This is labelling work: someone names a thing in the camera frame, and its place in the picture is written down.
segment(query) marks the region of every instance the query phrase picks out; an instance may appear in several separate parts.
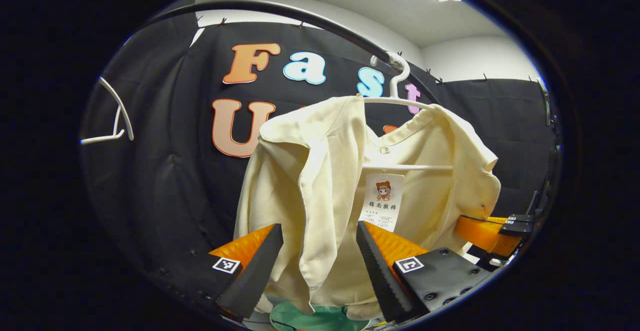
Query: white plastic hanger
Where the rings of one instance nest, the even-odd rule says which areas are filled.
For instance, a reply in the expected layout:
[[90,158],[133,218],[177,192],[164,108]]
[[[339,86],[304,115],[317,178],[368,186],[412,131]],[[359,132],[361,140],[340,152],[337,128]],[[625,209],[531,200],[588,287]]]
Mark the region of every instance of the white plastic hanger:
[[[389,90],[391,96],[389,97],[365,97],[364,103],[373,103],[373,104],[395,104],[395,105],[406,105],[406,106],[414,106],[420,109],[428,109],[429,105],[426,103],[405,100],[404,98],[398,97],[398,83],[400,81],[404,81],[409,77],[409,73],[411,69],[409,69],[409,62],[402,58],[397,53],[387,52],[391,57],[390,64],[392,65],[402,65],[402,73],[397,76],[394,76],[389,81]],[[376,56],[371,57],[371,66],[376,66],[378,63],[378,58]],[[451,165],[411,165],[411,164],[381,164],[381,163],[372,163],[372,164],[363,164],[363,170],[392,170],[392,171],[409,171],[409,170],[427,170],[427,171],[443,171],[443,170],[453,170],[453,166]]]
[[128,134],[128,139],[133,141],[133,128],[131,127],[131,121],[129,119],[129,115],[127,110],[124,108],[122,104],[122,100],[116,93],[116,90],[112,87],[112,85],[107,82],[102,76],[99,78],[98,82],[103,85],[111,96],[115,99],[116,103],[118,103],[118,110],[116,111],[116,118],[113,121],[113,134],[108,136],[98,136],[98,137],[90,137],[86,139],[80,140],[80,145],[94,144],[96,142],[103,142],[108,140],[118,140],[124,134],[124,128],[121,129],[118,133],[118,120],[120,119],[120,112],[122,110],[122,116],[124,117],[124,124],[126,126],[126,133]]

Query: green object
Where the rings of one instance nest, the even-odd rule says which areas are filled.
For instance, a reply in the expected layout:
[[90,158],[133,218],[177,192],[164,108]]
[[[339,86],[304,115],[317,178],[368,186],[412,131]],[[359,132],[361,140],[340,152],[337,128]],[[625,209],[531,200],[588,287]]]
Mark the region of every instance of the green object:
[[305,315],[291,302],[284,301],[271,311],[269,321],[277,331],[362,331],[370,324],[370,320],[354,321],[348,319],[346,307],[313,306],[315,313]]

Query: black backdrop curtain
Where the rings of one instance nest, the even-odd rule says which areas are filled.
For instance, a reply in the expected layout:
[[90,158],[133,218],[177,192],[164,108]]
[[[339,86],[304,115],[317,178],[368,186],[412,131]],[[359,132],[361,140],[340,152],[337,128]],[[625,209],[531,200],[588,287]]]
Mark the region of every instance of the black backdrop curtain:
[[[204,28],[193,14],[162,21],[131,37],[102,76],[118,92],[130,116],[135,140],[80,146],[89,195],[99,219],[138,268],[157,270],[194,250],[208,252],[233,237],[236,207],[249,158],[226,155],[212,142],[218,99],[240,101],[231,135],[249,139],[249,103],[271,103],[270,118],[329,97],[356,95],[359,70],[370,55],[345,39],[317,28],[281,23],[229,23]],[[250,83],[222,83],[234,61],[233,46],[278,44],[265,69]],[[283,74],[290,55],[309,52],[326,62],[320,84]],[[384,75],[389,95],[390,67]],[[465,80],[436,82],[426,71],[411,70],[442,106],[470,122],[498,156],[494,174],[502,192],[494,216],[523,213],[545,175],[553,138],[545,123],[544,99],[537,82]],[[405,86],[398,94],[407,98]],[[429,103],[425,96],[418,101]],[[102,85],[89,100],[78,137],[110,135],[117,104]],[[371,104],[367,124],[378,135],[384,126],[401,126],[413,117],[404,106]],[[119,128],[124,128],[120,117]]]

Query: hang tag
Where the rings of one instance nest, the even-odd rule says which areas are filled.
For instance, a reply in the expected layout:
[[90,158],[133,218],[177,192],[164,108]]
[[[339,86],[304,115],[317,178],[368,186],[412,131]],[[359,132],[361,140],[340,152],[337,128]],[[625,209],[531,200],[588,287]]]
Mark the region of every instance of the hang tag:
[[393,233],[398,221],[404,174],[368,173],[364,203],[358,221],[366,221]]

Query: cream shirt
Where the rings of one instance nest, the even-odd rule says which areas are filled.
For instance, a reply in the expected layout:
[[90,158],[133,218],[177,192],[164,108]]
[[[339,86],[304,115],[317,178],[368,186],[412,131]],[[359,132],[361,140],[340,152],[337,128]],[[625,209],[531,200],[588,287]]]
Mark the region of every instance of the cream shirt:
[[[282,225],[284,244],[265,294],[307,315],[316,305],[347,306],[352,320],[382,316],[355,237],[365,174],[378,172],[363,171],[363,163],[453,166],[390,172],[404,175],[394,233],[429,250],[461,252],[466,242],[453,233],[458,217],[486,219],[500,193],[496,155],[471,124],[439,105],[377,137],[366,125],[361,94],[333,97],[270,119],[258,140],[233,237]],[[265,294],[256,310],[269,313]]]

